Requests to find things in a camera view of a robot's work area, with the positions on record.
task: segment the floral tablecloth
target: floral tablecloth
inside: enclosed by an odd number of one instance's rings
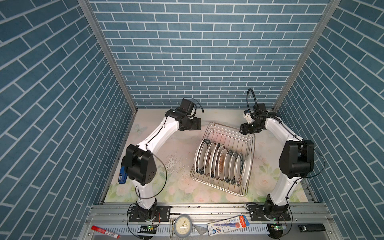
[[[161,122],[164,109],[139,109],[129,134],[126,146],[137,144],[147,137]],[[164,190],[156,197],[158,202],[264,202],[268,193],[275,187],[280,175],[278,160],[283,146],[274,135],[263,130],[256,134],[255,153],[250,176],[248,193],[237,197],[193,180],[189,173],[193,158],[202,140],[208,123],[215,121],[221,124],[239,128],[245,122],[243,110],[213,110],[207,109],[202,114],[201,131],[177,131],[160,148],[157,156],[164,162],[168,176]],[[118,183],[120,163],[115,171],[105,202],[135,202],[137,196],[135,187],[128,179],[125,184]],[[152,180],[153,191],[158,193],[165,181],[163,165],[156,159],[157,174]],[[293,192],[290,202],[308,202],[301,184]]]

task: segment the blue brick wallpaper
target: blue brick wallpaper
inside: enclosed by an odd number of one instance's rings
[[[310,182],[351,240],[384,233],[383,12],[381,0],[342,0],[280,109],[326,158]]]
[[[91,0],[139,108],[272,107],[328,0]]]
[[[0,1],[0,239],[72,239],[131,110],[77,0]]]

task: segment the metal rail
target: metal rail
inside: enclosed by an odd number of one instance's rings
[[[245,215],[251,225],[276,223],[276,221],[251,221],[245,203],[158,203],[158,205],[171,206],[170,218],[188,214],[194,224],[207,224],[240,214]],[[94,231],[90,230],[92,225],[105,228],[114,226],[116,229],[125,229],[127,227],[126,216],[129,206],[128,203],[93,205],[79,239],[92,239],[94,234]],[[326,227],[329,239],[342,239],[325,203],[291,203],[290,207],[293,223],[322,223]],[[136,228],[137,225],[141,224],[130,222],[129,226],[130,228]],[[165,227],[169,225],[169,222],[160,223],[160,225]]]
[[[84,12],[84,16],[87,19],[89,25],[91,26],[91,29],[93,33],[95,34],[95,37],[97,39],[97,42],[99,43],[101,50],[103,51],[109,66],[111,67],[113,74],[116,77],[117,82],[119,83],[121,90],[127,99],[128,104],[131,106],[133,113],[137,112],[137,107],[129,94],[127,84],[124,81],[124,78],[119,70],[119,67],[116,63],[115,58],[113,57],[113,54],[111,52],[111,49],[108,46],[107,40],[104,37],[104,34],[100,28],[100,25],[96,19],[95,13],[92,10],[91,4],[89,3],[89,0],[78,0],[81,10]]]
[[[311,37],[309,38],[302,54],[300,55],[299,59],[297,60],[296,65],[293,67],[291,75],[288,77],[287,82],[285,83],[283,89],[281,90],[279,96],[277,97],[277,100],[275,104],[273,105],[272,109],[274,112],[277,112],[281,104],[283,103],[283,100],[285,96],[288,94],[289,89],[292,87],[293,83],[295,82],[297,76],[299,75],[299,72],[303,68],[305,61],[308,59],[309,55],[311,54],[314,46],[316,45],[317,41],[319,40],[321,34],[323,33],[326,25],[328,24],[329,20],[331,19],[333,13],[335,12],[337,6],[339,5],[341,0],[330,0],[326,8],[324,9],[323,15],[321,16],[321,19],[318,24],[316,24]]]

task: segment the metal corner post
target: metal corner post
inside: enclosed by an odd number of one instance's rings
[[[137,107],[129,94],[127,85],[124,82],[124,78],[120,72],[120,69],[115,61],[115,58],[112,55],[111,49],[108,46],[107,40],[104,37],[103,32],[101,31],[100,25],[96,19],[96,16],[92,10],[92,6],[89,3],[89,0],[78,0],[81,10],[84,12],[85,18],[87,19],[89,25],[91,26],[91,29],[93,33],[95,34],[95,37],[101,47],[101,50],[104,52],[104,55],[117,79],[117,82],[119,83],[122,92],[124,93],[124,96],[126,97],[128,104],[131,106],[133,113],[137,112]]]
[[[312,49],[316,45],[317,41],[319,40],[321,34],[323,33],[325,27],[327,26],[329,20],[331,19],[333,13],[335,12],[337,6],[339,5],[341,0],[329,0],[328,5],[324,9],[324,13],[321,16],[321,19],[319,23],[316,25],[316,27],[313,30],[313,33],[311,37],[308,40],[307,45],[305,46],[302,54],[300,55],[299,59],[297,60],[296,65],[293,67],[292,72],[290,76],[287,79],[287,82],[285,83],[283,89],[281,90],[279,96],[277,97],[277,100],[275,104],[273,105],[273,111],[276,112],[279,107],[281,106],[285,96],[288,94],[289,89],[295,82],[297,76],[299,75],[299,72],[303,68],[305,61],[307,61],[309,55],[312,52]]]

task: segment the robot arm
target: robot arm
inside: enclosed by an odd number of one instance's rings
[[[313,142],[300,136],[292,136],[293,131],[288,126],[273,118],[265,120],[265,128],[270,130],[284,147],[279,159],[280,177],[269,197],[274,205],[285,206],[286,197],[289,198],[294,191],[292,186],[313,170]]]
[[[194,108],[193,102],[183,99],[178,108],[166,112],[160,125],[148,137],[138,145],[130,144],[126,148],[121,167],[135,185],[139,196],[137,211],[144,220],[154,217],[157,205],[151,184],[157,172],[154,155],[177,130],[201,130],[201,118],[191,115]]]
[[[246,110],[243,116],[247,122],[241,124],[240,133],[245,135],[268,129],[283,146],[279,159],[280,177],[264,204],[265,216],[273,219],[287,212],[287,198],[295,190],[295,184],[313,171],[314,144],[297,136],[277,113],[268,113],[264,104],[255,104],[253,113]]]

